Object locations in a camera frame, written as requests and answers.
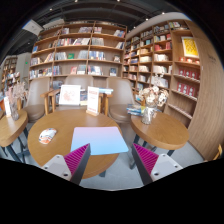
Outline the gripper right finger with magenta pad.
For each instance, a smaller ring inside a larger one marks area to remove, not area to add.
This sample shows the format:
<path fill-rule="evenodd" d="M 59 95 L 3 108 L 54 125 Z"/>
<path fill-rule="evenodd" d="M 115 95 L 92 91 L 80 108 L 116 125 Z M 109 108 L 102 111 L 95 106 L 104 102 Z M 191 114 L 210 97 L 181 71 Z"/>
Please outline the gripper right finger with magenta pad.
<path fill-rule="evenodd" d="M 158 155 L 138 144 L 133 144 L 132 154 L 144 185 L 182 169 L 182 166 L 167 154 Z"/>

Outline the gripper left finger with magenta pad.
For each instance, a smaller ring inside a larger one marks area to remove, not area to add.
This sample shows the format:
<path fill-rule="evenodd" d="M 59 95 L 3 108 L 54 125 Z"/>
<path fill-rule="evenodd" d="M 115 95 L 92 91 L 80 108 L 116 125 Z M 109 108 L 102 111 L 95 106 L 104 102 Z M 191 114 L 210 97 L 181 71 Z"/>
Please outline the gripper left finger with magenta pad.
<path fill-rule="evenodd" d="M 81 146 L 69 154 L 55 155 L 42 169 L 79 185 L 90 157 L 90 145 Z"/>

